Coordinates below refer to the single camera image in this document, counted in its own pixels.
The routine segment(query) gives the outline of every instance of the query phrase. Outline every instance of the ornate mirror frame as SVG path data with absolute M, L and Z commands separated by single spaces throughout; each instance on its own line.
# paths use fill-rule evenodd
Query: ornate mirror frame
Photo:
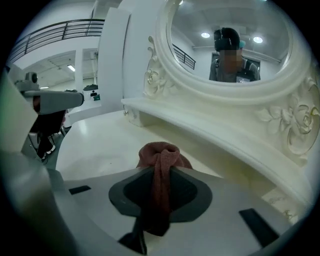
M 285 16 L 283 20 L 289 35 L 289 58 L 273 79 L 250 82 L 248 86 L 239 87 L 227 82 L 210 81 L 188 72 L 173 57 L 171 50 L 171 27 L 179 2 L 165 2 L 159 12 L 154 33 L 158 60 L 177 85 L 210 100 L 233 105 L 251 105 L 270 102 L 287 95 L 304 80 L 311 64 L 311 53 L 292 22 Z
M 164 0 L 159 10 L 154 37 L 149 37 L 152 56 L 144 97 L 122 100 L 128 120 L 142 127 L 161 119 L 191 132 L 251 166 L 308 209 L 313 191 L 303 169 L 320 128 L 319 65 L 300 32 L 284 17 L 289 54 L 273 79 L 241 87 L 205 80 L 186 71 L 171 51 L 179 3 Z

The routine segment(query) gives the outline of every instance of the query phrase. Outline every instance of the railing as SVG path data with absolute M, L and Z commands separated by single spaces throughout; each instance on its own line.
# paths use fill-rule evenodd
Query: railing
M 174 44 L 172 45 L 175 55 L 179 59 L 179 61 L 186 64 L 189 68 L 195 70 L 196 61 L 193 58 L 191 58 L 188 54 L 186 54 L 183 50 L 181 50 L 178 46 Z
M 8 59 L 15 62 L 35 49 L 61 40 L 100 37 L 104 23 L 104 19 L 77 19 L 45 26 L 18 40 Z

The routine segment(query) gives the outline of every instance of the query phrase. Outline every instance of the red towel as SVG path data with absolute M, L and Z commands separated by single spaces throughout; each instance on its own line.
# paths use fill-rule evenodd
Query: red towel
M 154 166 L 150 201 L 144 209 L 144 230 L 156 236 L 163 236 L 169 227 L 170 207 L 170 167 L 192 169 L 175 145 L 167 142 L 152 142 L 139 151 L 137 167 Z

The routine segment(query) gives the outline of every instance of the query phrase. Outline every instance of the black strip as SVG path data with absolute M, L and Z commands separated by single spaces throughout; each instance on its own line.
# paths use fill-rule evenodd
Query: black strip
M 147 255 L 143 225 L 139 217 L 135 220 L 133 231 L 124 235 L 118 242 L 139 254 Z
M 239 214 L 263 248 L 279 238 L 279 235 L 255 209 L 241 210 L 239 211 Z
M 89 186 L 78 186 L 78 187 L 70 188 L 69 192 L 71 195 L 75 195 L 75 194 L 85 192 L 90 189 L 91 189 L 91 187 L 89 187 Z

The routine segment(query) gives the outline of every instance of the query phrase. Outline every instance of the robotic arm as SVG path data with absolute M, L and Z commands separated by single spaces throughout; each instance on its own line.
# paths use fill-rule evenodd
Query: robotic arm
M 84 103 L 84 95 L 79 92 L 40 90 L 37 73 L 29 72 L 24 76 L 14 64 L 7 70 L 9 78 L 39 115 L 72 109 Z

